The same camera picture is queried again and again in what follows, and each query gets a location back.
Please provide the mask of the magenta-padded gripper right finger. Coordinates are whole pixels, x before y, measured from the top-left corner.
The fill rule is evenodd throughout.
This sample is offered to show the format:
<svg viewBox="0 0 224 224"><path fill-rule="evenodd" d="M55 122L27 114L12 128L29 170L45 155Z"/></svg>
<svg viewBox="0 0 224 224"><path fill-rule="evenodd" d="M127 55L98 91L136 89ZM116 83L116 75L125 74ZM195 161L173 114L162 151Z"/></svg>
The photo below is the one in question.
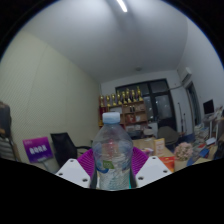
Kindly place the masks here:
<svg viewBox="0 0 224 224"><path fill-rule="evenodd" d="M132 187L140 188L149 183L157 181L171 171L163 164L157 156L148 157L140 149L133 148L132 156Z"/></svg>

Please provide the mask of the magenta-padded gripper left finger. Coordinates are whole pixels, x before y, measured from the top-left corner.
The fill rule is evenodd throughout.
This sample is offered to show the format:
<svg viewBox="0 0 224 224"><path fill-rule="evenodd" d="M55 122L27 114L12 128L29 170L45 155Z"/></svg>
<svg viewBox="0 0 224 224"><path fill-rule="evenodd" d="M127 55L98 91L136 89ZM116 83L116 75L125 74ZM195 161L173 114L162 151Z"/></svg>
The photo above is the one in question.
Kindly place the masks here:
<svg viewBox="0 0 224 224"><path fill-rule="evenodd" d="M68 159L56 175L78 186L95 188L97 186L97 172L93 151L87 150L78 159Z"/></svg>

